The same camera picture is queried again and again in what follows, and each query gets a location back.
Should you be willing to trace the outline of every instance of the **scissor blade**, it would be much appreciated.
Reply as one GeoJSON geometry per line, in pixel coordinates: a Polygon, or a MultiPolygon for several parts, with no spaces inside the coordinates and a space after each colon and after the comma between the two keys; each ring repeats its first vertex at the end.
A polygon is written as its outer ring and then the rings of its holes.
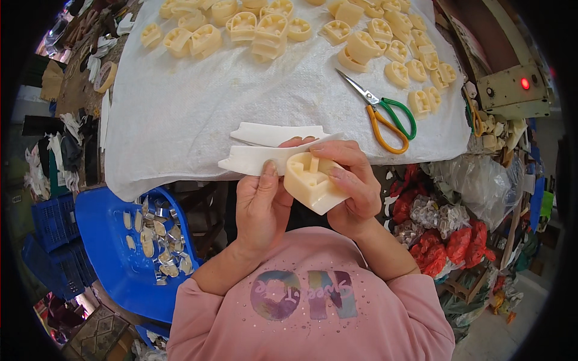
{"type": "Polygon", "coordinates": [[[379,103],[379,99],[377,99],[373,94],[369,91],[363,89],[361,85],[357,84],[352,78],[348,77],[347,75],[343,74],[343,72],[339,69],[335,69],[344,78],[357,92],[359,95],[365,100],[365,102],[369,105],[374,105],[379,103]]]}

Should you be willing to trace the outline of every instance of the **green scissor handle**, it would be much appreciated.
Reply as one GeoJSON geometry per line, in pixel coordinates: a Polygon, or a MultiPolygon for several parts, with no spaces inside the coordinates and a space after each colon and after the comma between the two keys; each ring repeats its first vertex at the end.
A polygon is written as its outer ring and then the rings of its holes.
{"type": "Polygon", "coordinates": [[[387,98],[382,98],[381,101],[379,102],[379,105],[381,105],[383,107],[383,109],[386,110],[386,112],[390,115],[391,120],[394,121],[395,126],[397,126],[397,128],[403,133],[403,135],[405,135],[407,137],[408,140],[412,140],[416,137],[416,134],[417,134],[416,120],[413,118],[412,112],[409,111],[409,109],[405,105],[401,104],[400,102],[394,101],[392,99],[387,99],[387,98]],[[411,134],[407,134],[403,125],[399,122],[398,117],[395,115],[395,113],[394,113],[393,109],[390,107],[390,105],[393,105],[393,106],[400,108],[407,115],[409,122],[412,125],[412,133],[411,134]]]}

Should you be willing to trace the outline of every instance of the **roll of tape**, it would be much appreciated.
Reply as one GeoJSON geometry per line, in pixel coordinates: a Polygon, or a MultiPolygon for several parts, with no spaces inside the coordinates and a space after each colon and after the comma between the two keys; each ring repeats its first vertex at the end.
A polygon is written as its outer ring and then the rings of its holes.
{"type": "Polygon", "coordinates": [[[94,90],[102,94],[110,88],[116,77],[116,70],[118,70],[118,66],[115,63],[112,61],[105,62],[101,67],[101,71],[98,72],[97,79],[94,81],[94,90]]]}

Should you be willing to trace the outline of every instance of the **white foam sheet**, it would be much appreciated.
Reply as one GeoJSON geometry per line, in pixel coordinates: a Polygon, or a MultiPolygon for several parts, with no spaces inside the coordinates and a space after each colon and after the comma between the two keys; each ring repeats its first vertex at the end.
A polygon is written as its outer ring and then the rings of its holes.
{"type": "MultiPolygon", "coordinates": [[[[459,71],[452,47],[430,20],[430,0],[415,0],[412,12],[422,15],[439,58],[459,71]],[[427,16],[419,9],[427,9],[427,16]]],[[[160,44],[153,50],[140,43],[143,28],[156,22],[166,34],[176,20],[161,19],[162,0],[149,0],[140,9],[124,47],[114,82],[106,137],[106,183],[122,200],[176,180],[232,180],[240,174],[220,169],[231,146],[245,143],[229,136],[241,122],[280,126],[322,125],[326,133],[345,132],[345,139],[359,142],[372,164],[393,165],[452,159],[466,151],[470,129],[458,76],[435,116],[417,122],[417,136],[409,149],[394,155],[375,140],[364,101],[337,74],[339,68],[376,96],[407,104],[409,91],[431,86],[410,81],[400,90],[384,75],[386,57],[369,62],[369,73],[344,69],[337,53],[317,31],[333,18],[325,5],[294,1],[294,17],[311,23],[311,39],[290,40],[287,52],[257,64],[250,46],[233,44],[223,27],[223,46],[209,58],[174,59],[160,44]]],[[[365,15],[353,30],[363,30],[365,15]]],[[[383,109],[380,112],[388,118],[383,109]]],[[[396,110],[409,131],[406,116],[396,110]]],[[[393,147],[402,143],[384,126],[384,140],[393,147]]]]}

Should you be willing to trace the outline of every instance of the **woman's left hand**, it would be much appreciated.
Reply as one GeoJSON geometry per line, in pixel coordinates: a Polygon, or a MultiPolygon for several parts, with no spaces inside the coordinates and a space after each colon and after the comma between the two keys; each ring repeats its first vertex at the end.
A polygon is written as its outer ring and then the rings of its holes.
{"type": "MultiPolygon", "coordinates": [[[[314,137],[295,137],[280,148],[300,146],[314,137]]],[[[237,241],[249,251],[275,247],[287,229],[293,197],[283,186],[274,161],[266,161],[260,177],[246,176],[237,185],[237,241]]]]}

